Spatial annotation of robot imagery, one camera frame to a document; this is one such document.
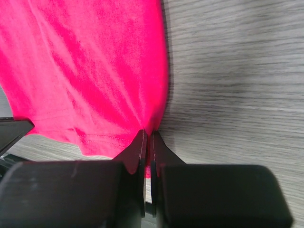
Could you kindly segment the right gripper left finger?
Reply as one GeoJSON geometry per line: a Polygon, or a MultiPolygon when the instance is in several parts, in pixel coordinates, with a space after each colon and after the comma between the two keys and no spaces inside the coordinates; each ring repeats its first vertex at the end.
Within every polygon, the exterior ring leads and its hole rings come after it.
{"type": "Polygon", "coordinates": [[[19,162],[0,183],[3,228],[139,228],[145,131],[112,160],[19,162]]]}

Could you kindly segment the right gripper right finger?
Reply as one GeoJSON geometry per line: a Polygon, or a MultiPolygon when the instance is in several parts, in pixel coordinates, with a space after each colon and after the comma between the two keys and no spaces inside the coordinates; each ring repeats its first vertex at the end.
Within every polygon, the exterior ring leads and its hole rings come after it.
{"type": "Polygon", "coordinates": [[[150,138],[153,215],[159,228],[289,228],[292,214],[265,166],[186,164],[150,138]]]}

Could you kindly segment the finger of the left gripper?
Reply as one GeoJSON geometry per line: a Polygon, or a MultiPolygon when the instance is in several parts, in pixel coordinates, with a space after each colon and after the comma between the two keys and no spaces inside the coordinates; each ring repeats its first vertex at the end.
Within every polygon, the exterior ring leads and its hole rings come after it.
{"type": "Polygon", "coordinates": [[[34,128],[30,120],[15,120],[13,117],[0,118],[0,153],[5,154],[16,142],[34,128]]]}

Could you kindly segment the red t shirt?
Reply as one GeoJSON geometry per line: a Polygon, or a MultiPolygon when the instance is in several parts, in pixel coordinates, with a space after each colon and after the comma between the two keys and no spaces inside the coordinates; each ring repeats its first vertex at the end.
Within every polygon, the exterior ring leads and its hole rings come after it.
{"type": "Polygon", "coordinates": [[[1,1],[0,85],[32,134],[115,157],[164,114],[160,1],[1,1]]]}

